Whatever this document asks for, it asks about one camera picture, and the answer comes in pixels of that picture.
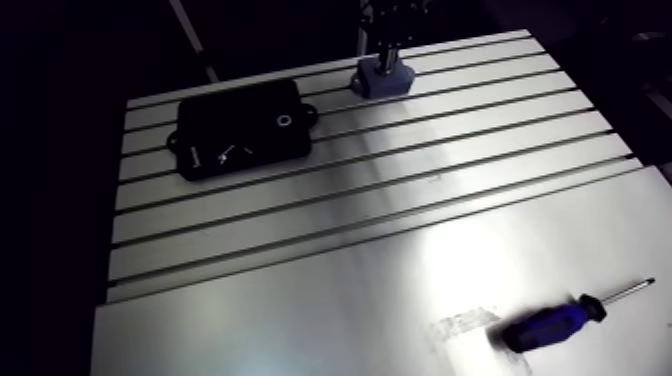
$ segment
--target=flat metal sheet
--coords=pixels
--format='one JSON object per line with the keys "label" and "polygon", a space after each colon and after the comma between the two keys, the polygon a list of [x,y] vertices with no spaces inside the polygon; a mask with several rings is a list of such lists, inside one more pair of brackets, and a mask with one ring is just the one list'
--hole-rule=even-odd
{"label": "flat metal sheet", "polygon": [[611,126],[602,115],[592,111],[324,168],[265,184],[119,215],[114,221],[113,241],[124,242],[204,223],[233,221],[240,216],[278,210],[289,205],[329,200],[336,195],[378,189],[382,185],[433,173],[446,167],[457,168],[465,163],[610,129]]}
{"label": "flat metal sheet", "polygon": [[[431,53],[435,53],[435,52],[439,52],[439,51],[445,51],[445,50],[468,48],[468,47],[473,47],[473,46],[478,46],[478,45],[487,45],[487,44],[490,44],[490,43],[506,41],[506,40],[511,40],[511,39],[517,39],[517,38],[525,38],[525,37],[529,37],[529,36],[530,36],[530,33],[527,30],[509,31],[509,32],[505,32],[505,33],[485,35],[485,36],[461,39],[461,40],[450,41],[450,42],[445,42],[445,43],[438,43],[438,44],[433,44],[433,45],[429,45],[429,46],[420,46],[420,47],[409,48],[409,49],[405,49],[403,51],[400,51],[400,55],[402,57],[413,57],[413,56],[416,56],[416,55],[425,55],[425,54],[431,54]],[[254,83],[257,83],[257,82],[262,82],[262,81],[277,80],[277,79],[281,79],[281,78],[298,78],[298,77],[310,76],[310,75],[314,75],[314,74],[321,74],[321,73],[324,73],[326,71],[331,71],[331,70],[350,68],[350,67],[355,66],[355,64],[357,63],[357,60],[359,60],[359,58],[360,57],[344,59],[344,60],[339,60],[339,61],[331,61],[331,62],[328,62],[328,63],[310,65],[310,66],[307,66],[307,67],[292,68],[292,69],[288,69],[288,70],[284,70],[284,71],[271,72],[271,73],[261,74],[261,75],[252,76],[252,77],[245,77],[245,78],[240,78],[240,79],[236,79],[236,80],[220,82],[220,83],[216,83],[216,84],[212,84],[212,85],[199,86],[199,87],[195,87],[195,88],[172,91],[172,92],[169,92],[169,93],[162,93],[162,94],[157,94],[157,95],[151,95],[151,96],[148,96],[148,97],[131,99],[131,100],[128,101],[127,107],[128,107],[128,109],[132,109],[132,108],[135,108],[135,107],[147,107],[147,106],[155,105],[155,104],[158,104],[158,103],[175,101],[175,100],[179,100],[179,99],[194,96],[194,95],[202,95],[202,94],[213,93],[213,92],[222,91],[222,90],[228,90],[228,89],[232,89],[232,88],[236,88],[236,87],[247,86],[247,85],[251,85],[251,84],[254,84]]]}
{"label": "flat metal sheet", "polygon": [[[325,114],[329,109],[338,110],[346,107],[354,107],[359,102],[361,98],[356,96],[350,90],[342,90],[337,92],[331,92],[323,94],[320,96],[311,97],[310,100],[305,100],[306,103],[311,103],[320,112],[320,120],[314,128],[313,138],[319,140],[325,137],[326,134],[336,134],[343,132],[343,128],[347,128],[347,124],[353,118],[362,120],[368,120],[366,114],[371,112],[381,112],[389,111],[390,107],[396,108],[395,113],[389,114],[386,116],[378,116],[379,118],[390,119],[392,117],[396,119],[402,118],[403,116],[393,116],[398,114],[403,107],[408,104],[410,106],[417,107],[415,101],[431,103],[432,101],[442,101],[442,97],[449,95],[450,93],[460,93],[460,89],[466,91],[474,85],[487,82],[499,82],[503,79],[514,79],[516,77],[526,76],[529,74],[540,73],[540,72],[550,72],[552,70],[558,69],[558,65],[548,56],[533,56],[530,58],[517,59],[513,61],[506,61],[502,63],[495,63],[491,65],[480,65],[474,68],[466,68],[457,71],[450,72],[441,72],[437,74],[432,74],[428,76],[418,77],[414,84],[412,92],[409,93],[409,97],[404,98],[413,98],[420,94],[429,95],[438,91],[448,91],[448,93],[440,94],[437,96],[429,97],[420,97],[418,99],[406,99],[402,103],[403,106],[397,106],[397,103],[388,103],[388,104],[379,104],[366,106],[363,108],[358,108],[353,111],[343,111],[336,112],[332,115]],[[525,85],[524,81],[507,81],[500,85],[509,86],[512,85],[511,82],[514,82],[513,85]],[[488,90],[496,90],[498,87],[497,84],[488,85],[484,87],[476,87],[473,90],[475,93],[479,93]],[[472,93],[465,92],[460,93],[461,97],[464,99],[469,99],[469,95]],[[490,97],[497,97],[492,93],[489,94]],[[175,160],[173,155],[168,150],[162,150],[147,154],[141,154],[137,156],[127,157],[122,159],[119,177],[120,179],[132,179],[139,178],[144,175],[151,175],[154,173],[167,171],[175,168]]]}
{"label": "flat metal sheet", "polygon": [[[102,306],[91,374],[667,375],[670,223],[672,189],[649,168]],[[488,340],[500,318],[646,277],[566,343],[517,356]],[[448,330],[464,317],[479,320]]]}
{"label": "flat metal sheet", "polygon": [[525,122],[581,111],[592,103],[579,91],[559,93],[448,116],[397,123],[366,133],[324,140],[313,145],[306,160],[268,166],[263,170],[240,172],[208,181],[190,183],[177,174],[128,183],[119,186],[116,206],[129,209],[156,202],[189,198],[216,192],[243,183],[251,184],[274,177],[287,176],[327,167],[335,163],[356,161],[366,156],[420,147],[431,141],[448,141],[480,132],[522,125]]}
{"label": "flat metal sheet", "polygon": [[[112,251],[110,279],[270,246],[391,214],[445,202],[467,194],[581,167],[630,153],[617,135],[595,136],[510,158],[386,185],[329,201],[273,212],[202,230],[144,241]],[[427,163],[450,166],[437,154]],[[372,165],[371,174],[376,173]]]}
{"label": "flat metal sheet", "polygon": [[408,231],[511,204],[516,201],[534,198],[539,195],[550,194],[569,187],[633,171],[641,167],[642,164],[636,159],[618,158],[597,165],[589,165],[551,176],[543,176],[526,182],[507,185],[503,188],[484,193],[470,195],[461,200],[452,201],[448,205],[439,205],[418,213],[390,218],[382,223],[363,225],[358,228],[344,230],[337,234],[325,235],[296,244],[279,246],[263,252],[244,254],[223,261],[211,261],[203,265],[194,265],[190,268],[171,270],[170,273],[161,273],[159,275],[146,276],[142,279],[123,281],[108,289],[107,301],[126,300],[322,253],[327,250],[357,244],[363,240]]}

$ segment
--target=round button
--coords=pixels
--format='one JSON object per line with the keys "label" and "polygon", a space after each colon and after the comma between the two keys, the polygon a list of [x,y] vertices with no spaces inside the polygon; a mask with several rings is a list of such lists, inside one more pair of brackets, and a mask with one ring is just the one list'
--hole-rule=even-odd
{"label": "round button", "polygon": [[275,119],[276,123],[278,123],[279,127],[286,127],[290,124],[292,124],[292,117],[289,115],[280,115],[278,116],[277,119]]}

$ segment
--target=mounting hole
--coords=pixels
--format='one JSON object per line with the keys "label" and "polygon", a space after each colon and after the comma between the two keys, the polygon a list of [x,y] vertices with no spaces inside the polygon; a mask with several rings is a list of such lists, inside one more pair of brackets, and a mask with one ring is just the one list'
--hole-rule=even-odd
{"label": "mounting hole", "polygon": [[275,119],[275,122],[278,123],[279,127],[286,127],[290,124],[292,124],[292,117],[289,115],[280,115],[278,116],[277,119]]}
{"label": "mounting hole", "polygon": [[171,133],[168,135],[168,139],[166,140],[166,147],[168,147],[168,150],[172,151],[173,153],[177,152],[177,148],[179,144],[179,140],[177,138],[177,131]]}

